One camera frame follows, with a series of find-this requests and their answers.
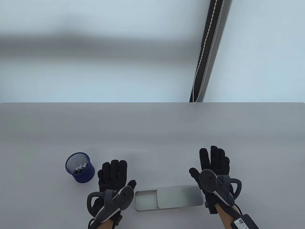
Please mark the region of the person's left hand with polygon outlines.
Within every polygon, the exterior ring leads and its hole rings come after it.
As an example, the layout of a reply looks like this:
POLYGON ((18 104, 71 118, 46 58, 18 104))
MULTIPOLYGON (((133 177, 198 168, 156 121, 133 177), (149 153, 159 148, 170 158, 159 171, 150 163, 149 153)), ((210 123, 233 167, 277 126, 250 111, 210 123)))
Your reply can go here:
POLYGON ((87 209, 94 218, 89 229, 113 229, 122 219, 134 198, 135 180, 127 182, 127 162, 112 160, 105 162, 98 171, 99 191, 87 197, 87 209))

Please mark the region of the person's right hand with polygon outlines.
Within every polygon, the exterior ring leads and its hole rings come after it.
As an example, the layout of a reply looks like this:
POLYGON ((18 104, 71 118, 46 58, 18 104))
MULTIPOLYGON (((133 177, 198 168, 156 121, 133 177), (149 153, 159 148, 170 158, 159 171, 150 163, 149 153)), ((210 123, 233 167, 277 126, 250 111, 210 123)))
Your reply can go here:
MULTIPOLYGON (((199 151, 201 169, 210 169, 216 175, 229 175, 230 171, 230 159, 225 155, 225 151, 217 146, 211 146, 210 154, 206 148, 201 148, 199 151)), ((206 208, 209 209, 210 214, 218 214, 216 204, 218 202, 217 195, 205 191, 200 183, 200 172, 192 167, 189 169, 191 177, 197 182, 199 188, 205 195, 206 208)))

